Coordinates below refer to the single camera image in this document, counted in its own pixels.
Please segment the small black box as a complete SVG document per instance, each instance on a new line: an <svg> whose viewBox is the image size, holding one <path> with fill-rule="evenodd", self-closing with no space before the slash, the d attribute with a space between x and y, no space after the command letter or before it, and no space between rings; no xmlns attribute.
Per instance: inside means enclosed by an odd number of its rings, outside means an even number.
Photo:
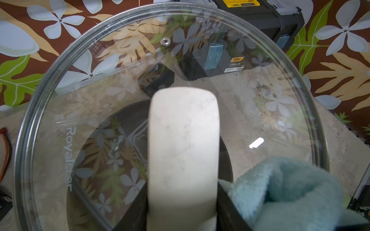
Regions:
<svg viewBox="0 0 370 231"><path fill-rule="evenodd" d="M174 76L172 70L159 62L139 77L138 84L141 91L151 98L158 90L174 84Z"/></svg>

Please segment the black toolbox yellow label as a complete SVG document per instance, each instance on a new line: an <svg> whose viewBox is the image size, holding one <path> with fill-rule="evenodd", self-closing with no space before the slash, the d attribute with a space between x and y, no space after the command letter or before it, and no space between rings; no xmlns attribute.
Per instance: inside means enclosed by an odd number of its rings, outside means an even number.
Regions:
<svg viewBox="0 0 370 231"><path fill-rule="evenodd" d="M236 15L267 35L281 49L289 48L304 25L301 9L294 1L196 1ZM204 38L185 57L180 67L187 81L240 72L270 65L272 60L249 36L224 23L211 20L207 11L196 11Z"/></svg>

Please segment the glass pot lid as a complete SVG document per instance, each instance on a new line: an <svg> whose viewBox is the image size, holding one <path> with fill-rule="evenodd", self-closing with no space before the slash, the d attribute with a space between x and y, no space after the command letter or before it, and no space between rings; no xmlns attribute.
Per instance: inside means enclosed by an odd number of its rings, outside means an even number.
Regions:
<svg viewBox="0 0 370 231"><path fill-rule="evenodd" d="M147 230L216 230L219 180L233 182L270 157L329 170L314 100L300 72L262 31L196 1L121 7L84 1L27 8L75 37L29 102L14 157L14 207L22 231L70 231L67 196L76 158L92 132L133 103L147 119ZM196 11L249 36L270 65L187 81L180 63L204 41ZM174 84L151 98L138 79L157 63Z"/></svg>

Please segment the light blue cloth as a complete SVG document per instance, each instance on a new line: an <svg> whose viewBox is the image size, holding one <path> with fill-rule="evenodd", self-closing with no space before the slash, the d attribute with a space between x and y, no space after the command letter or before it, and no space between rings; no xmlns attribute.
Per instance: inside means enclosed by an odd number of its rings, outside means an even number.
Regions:
<svg viewBox="0 0 370 231"><path fill-rule="evenodd" d="M270 157L234 183L219 181L254 231L348 231L369 221L342 206L344 189L329 172L287 157Z"/></svg>

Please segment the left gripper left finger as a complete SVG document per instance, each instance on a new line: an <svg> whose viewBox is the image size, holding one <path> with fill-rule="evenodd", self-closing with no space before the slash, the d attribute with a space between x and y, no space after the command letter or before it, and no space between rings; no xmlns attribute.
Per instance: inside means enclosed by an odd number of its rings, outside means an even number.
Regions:
<svg viewBox="0 0 370 231"><path fill-rule="evenodd" d="M146 231L147 187L143 187L113 231Z"/></svg>

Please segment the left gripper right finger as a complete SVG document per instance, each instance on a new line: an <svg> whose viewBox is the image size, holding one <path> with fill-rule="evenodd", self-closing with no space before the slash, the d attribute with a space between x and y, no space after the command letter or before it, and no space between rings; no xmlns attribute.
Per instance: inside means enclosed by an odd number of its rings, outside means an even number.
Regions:
<svg viewBox="0 0 370 231"><path fill-rule="evenodd" d="M220 183L218 184L216 211L217 231L252 231Z"/></svg>

